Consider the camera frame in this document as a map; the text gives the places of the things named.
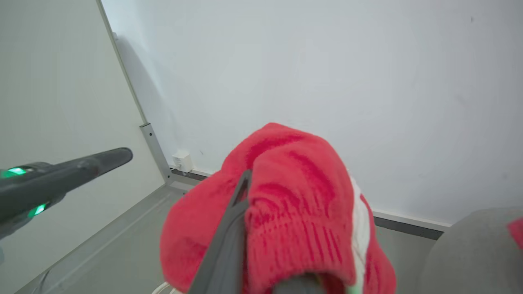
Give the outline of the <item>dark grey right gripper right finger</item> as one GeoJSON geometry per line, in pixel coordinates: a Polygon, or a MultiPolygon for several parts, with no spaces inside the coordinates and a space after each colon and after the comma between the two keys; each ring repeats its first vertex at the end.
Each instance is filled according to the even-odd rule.
{"type": "Polygon", "coordinates": [[[316,275],[293,276],[278,282],[273,294],[325,294],[325,288],[316,275]]]}

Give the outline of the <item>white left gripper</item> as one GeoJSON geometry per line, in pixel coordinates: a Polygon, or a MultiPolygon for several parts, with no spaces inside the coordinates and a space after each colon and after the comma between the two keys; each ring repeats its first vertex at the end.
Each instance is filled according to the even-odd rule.
{"type": "Polygon", "coordinates": [[[127,147],[60,164],[34,163],[1,170],[1,239],[27,225],[67,193],[133,159],[127,147]]]}

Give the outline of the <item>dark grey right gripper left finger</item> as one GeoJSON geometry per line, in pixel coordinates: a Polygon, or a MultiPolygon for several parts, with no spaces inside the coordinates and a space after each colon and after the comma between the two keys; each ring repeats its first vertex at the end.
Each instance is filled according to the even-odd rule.
{"type": "Polygon", "coordinates": [[[241,294],[246,259],[244,215],[252,171],[241,175],[219,226],[194,276],[189,294],[241,294]]]}

